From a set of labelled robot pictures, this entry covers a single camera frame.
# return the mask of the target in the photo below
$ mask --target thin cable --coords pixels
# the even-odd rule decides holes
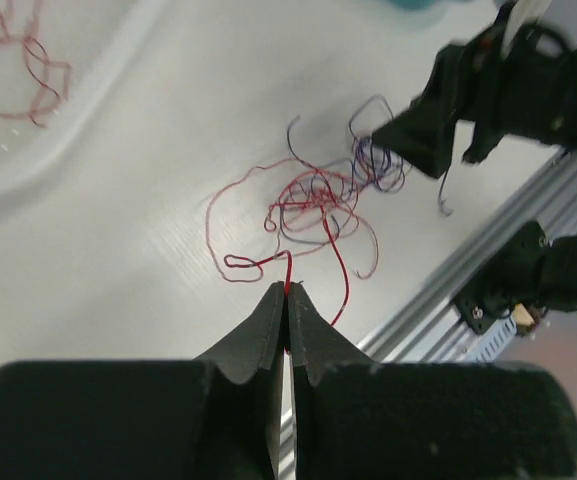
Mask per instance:
[[[226,185],[214,195],[206,209],[205,240],[210,257],[224,280],[233,283],[259,281],[264,275],[264,265],[286,258],[288,260],[286,283],[289,283],[294,258],[313,254],[330,245],[339,262],[345,286],[341,307],[332,320],[332,325],[337,323],[350,298],[348,269],[339,250],[338,242],[354,235],[360,228],[365,229],[373,244],[373,261],[366,271],[354,270],[353,273],[359,279],[368,279],[374,274],[379,263],[377,235],[368,221],[356,213],[359,197],[368,187],[373,187],[382,193],[395,193],[403,187],[408,173],[403,160],[398,157],[393,158],[391,152],[375,147],[369,136],[357,136],[356,130],[353,129],[353,123],[373,102],[382,102],[391,118],[393,117],[392,109],[383,96],[375,95],[364,102],[347,124],[353,137],[351,158],[342,158],[322,166],[315,166],[298,155],[292,140],[292,131],[300,117],[295,117],[286,129],[286,143],[292,158],[280,160],[268,166],[253,167],[239,180]],[[267,233],[276,237],[274,254],[261,260],[227,254],[220,261],[211,242],[211,216],[217,201],[230,189],[247,181],[253,173],[279,168],[289,162],[296,162],[304,168],[304,171],[293,177],[276,199],[268,205],[263,227]],[[315,234],[311,233],[317,225],[323,227],[325,238],[317,239]],[[304,246],[306,249],[291,252],[282,246],[284,241]],[[254,269],[257,274],[248,279],[231,278],[225,270],[231,268]]]
[[[444,178],[441,180],[441,186],[439,187],[439,193],[437,194],[437,208],[439,209],[439,213],[444,217],[449,217],[454,213],[452,208],[446,206],[446,199],[444,198],[444,187],[446,186],[448,172],[450,172],[450,169],[446,170],[446,173],[444,173]]]
[[[18,44],[24,66],[30,76],[38,83],[39,88],[30,102],[28,110],[23,112],[0,111],[0,118],[6,120],[29,119],[35,125],[45,126],[38,120],[39,116],[53,112],[60,103],[68,98],[68,90],[72,69],[67,62],[53,61],[44,46],[39,42],[39,18],[43,8],[43,0],[34,0],[32,16],[26,23],[23,34],[13,35],[8,28],[8,22],[14,17],[14,4],[7,0],[4,8],[0,7],[0,47]],[[31,59],[38,62],[39,72],[31,64]],[[51,87],[50,74],[53,70],[62,70],[61,92]]]

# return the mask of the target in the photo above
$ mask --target red wire on tray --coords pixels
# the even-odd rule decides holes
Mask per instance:
[[[288,128],[288,145],[293,154],[292,158],[286,158],[268,166],[255,166],[248,170],[239,180],[226,185],[219,190],[210,200],[205,217],[205,240],[206,247],[221,277],[232,283],[253,283],[261,280],[264,275],[263,266],[267,263],[286,257],[288,266],[285,279],[285,293],[289,293],[292,277],[293,259],[300,256],[310,255],[321,250],[327,245],[333,249],[344,278],[345,294],[342,304],[332,320],[334,326],[346,308],[350,298],[350,281],[344,259],[339,251],[338,242],[353,235],[363,225],[370,233],[374,246],[374,261],[370,269],[365,273],[354,272],[360,279],[370,278],[379,262],[379,243],[375,231],[368,221],[355,212],[359,196],[369,186],[375,187],[384,193],[394,193],[401,189],[405,182],[407,172],[404,172],[404,162],[393,162],[390,152],[384,152],[373,147],[369,137],[358,137],[352,129],[352,122],[370,103],[383,102],[392,116],[392,111],[382,96],[371,97],[358,111],[349,123],[350,133],[354,137],[353,159],[342,159],[332,162],[323,167],[316,167],[300,158],[292,148],[290,130],[294,126],[293,121]],[[284,187],[276,198],[268,206],[267,214],[263,222],[266,232],[276,235],[277,243],[275,252],[261,260],[253,260],[243,255],[227,254],[220,262],[211,241],[211,216],[215,204],[231,189],[246,182],[253,173],[268,172],[298,163],[305,171],[294,177]],[[337,171],[339,167],[349,168],[346,171]],[[311,232],[320,226],[326,237],[325,240],[309,240],[303,238],[305,233]],[[308,248],[298,253],[293,253],[282,248],[282,238],[296,244],[307,245]],[[256,269],[257,275],[252,279],[231,278],[224,269]]]
[[[38,120],[39,116],[46,115],[54,111],[63,100],[68,98],[70,77],[72,68],[69,63],[51,60],[44,46],[39,42],[39,17],[43,7],[43,0],[33,2],[32,16],[27,22],[24,32],[12,35],[8,23],[14,18],[13,0],[6,0],[3,10],[0,7],[0,48],[18,44],[21,47],[22,59],[26,70],[38,83],[39,88],[32,99],[28,110],[22,112],[0,111],[0,118],[6,120],[29,119],[39,127],[45,126]],[[40,65],[40,72],[33,68],[33,61]],[[50,74],[53,70],[63,71],[63,83],[61,93],[49,85]]]

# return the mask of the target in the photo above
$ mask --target purple wire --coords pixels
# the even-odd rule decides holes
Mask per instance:
[[[397,157],[397,160],[393,162],[392,153],[388,150],[382,150],[380,148],[375,147],[372,144],[372,139],[369,136],[366,137],[358,137],[355,133],[353,128],[354,122],[357,118],[373,103],[381,103],[385,109],[387,110],[390,118],[394,118],[394,114],[388,101],[383,95],[373,95],[368,100],[366,100],[358,109],[353,113],[348,121],[348,131],[352,135],[355,143],[353,157],[352,158],[341,158],[338,160],[334,160],[325,164],[320,167],[316,167],[312,165],[310,162],[307,162],[295,151],[295,148],[292,143],[291,132],[297,122],[300,120],[300,117],[295,117],[289,124],[288,128],[286,129],[286,143],[288,144],[288,149],[292,156],[299,161],[302,165],[306,168],[312,170],[330,170],[333,167],[339,167],[345,163],[348,164],[350,170],[350,178],[351,181],[348,182],[349,185],[346,184],[346,181],[341,179],[341,192],[339,194],[339,198],[343,201],[349,201],[354,194],[358,194],[358,190],[362,191],[369,186],[372,186],[377,191],[382,193],[396,193],[404,185],[405,178],[407,172],[404,171],[405,162]],[[329,180],[319,174],[313,173],[310,178],[305,178],[300,182],[300,187],[302,193],[307,196],[308,191],[304,184],[309,183],[310,192],[315,189],[316,182],[323,182],[326,188],[332,190],[332,186],[330,185]],[[291,195],[294,192],[288,192],[286,195]],[[326,241],[316,241],[316,240],[309,240],[309,239],[299,239],[294,238],[287,232],[286,222],[285,222],[285,214],[286,214],[286,207],[280,207],[279,209],[279,229],[282,236],[284,236],[287,240],[292,242],[303,244],[303,245],[323,245]],[[334,237],[339,238],[341,235],[342,227],[339,225],[337,219],[330,215],[330,218],[335,225],[335,233]]]
[[[444,178],[441,180],[441,187],[439,187],[439,194],[437,195],[437,207],[439,208],[439,213],[444,217],[449,217],[454,212],[452,208],[446,206],[446,199],[444,198],[444,187],[448,179],[448,172],[450,172],[450,169],[444,173]]]

